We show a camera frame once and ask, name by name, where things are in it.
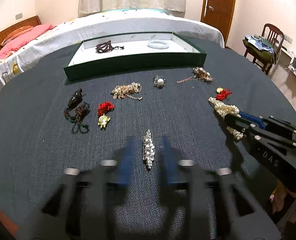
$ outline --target electrical outlet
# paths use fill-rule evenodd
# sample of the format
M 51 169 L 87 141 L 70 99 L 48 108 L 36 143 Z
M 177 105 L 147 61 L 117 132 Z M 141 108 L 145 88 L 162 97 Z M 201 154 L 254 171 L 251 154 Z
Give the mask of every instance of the electrical outlet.
M 23 17 L 23 13 L 17 14 L 17 15 L 15 16 L 16 20 L 18 20 L 18 19 L 20 19 L 20 18 L 22 18 L 22 17 Z

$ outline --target white bed sheet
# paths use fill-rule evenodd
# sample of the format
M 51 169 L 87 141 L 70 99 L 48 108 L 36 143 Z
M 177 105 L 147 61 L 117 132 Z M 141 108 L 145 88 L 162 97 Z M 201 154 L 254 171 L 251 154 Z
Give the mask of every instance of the white bed sheet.
M 147 31 L 175 32 L 214 41 L 224 48 L 221 32 L 202 22 L 148 9 L 97 13 L 56 26 L 0 63 L 0 91 L 9 80 L 33 68 L 42 57 L 58 49 L 100 36 Z M 17 74 L 12 70 L 14 63 L 19 68 Z

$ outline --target pink pillow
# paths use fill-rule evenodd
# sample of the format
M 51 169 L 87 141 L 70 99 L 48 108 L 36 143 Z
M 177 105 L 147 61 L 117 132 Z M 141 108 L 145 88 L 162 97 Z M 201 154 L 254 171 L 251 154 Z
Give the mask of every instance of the pink pillow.
M 6 45 L 6 43 L 8 43 L 8 42 L 12 41 L 13 39 L 17 38 L 18 36 L 20 36 L 20 35 L 18 35 L 19 33 L 24 34 L 22 32 L 27 30 L 27 29 L 29 29 L 31 31 L 32 28 L 33 28 L 33 26 L 30 26 L 30 25 L 18 28 L 17 30 L 15 30 L 15 31 L 11 32 L 10 34 L 8 34 L 7 37 L 3 40 L 3 42 L 0 44 L 0 46 L 4 46 L 4 45 Z
M 16 39 L 10 41 L 0 50 L 0 62 L 9 57 L 12 52 L 18 51 L 21 47 L 25 46 L 48 30 L 52 30 L 54 28 L 55 26 L 50 23 L 37 25 L 30 32 L 22 34 Z

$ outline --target wooden door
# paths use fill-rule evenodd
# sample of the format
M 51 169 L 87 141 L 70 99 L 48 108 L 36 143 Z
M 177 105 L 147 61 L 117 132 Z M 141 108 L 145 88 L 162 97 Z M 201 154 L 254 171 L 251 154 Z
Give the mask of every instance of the wooden door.
M 221 31 L 225 43 L 228 39 L 234 8 L 235 0 L 204 0 L 201 21 Z

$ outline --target orange pillow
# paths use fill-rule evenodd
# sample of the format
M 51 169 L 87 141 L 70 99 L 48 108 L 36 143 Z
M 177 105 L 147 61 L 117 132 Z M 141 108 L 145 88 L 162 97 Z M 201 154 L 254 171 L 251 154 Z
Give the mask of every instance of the orange pillow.
M 3 40 L 0 46 L 5 46 L 8 42 L 12 41 L 13 39 L 17 38 L 18 36 L 24 33 L 31 31 L 32 29 L 33 27 L 30 25 L 18 28 L 16 31 L 13 31 L 10 34 L 8 34 L 8 36 Z

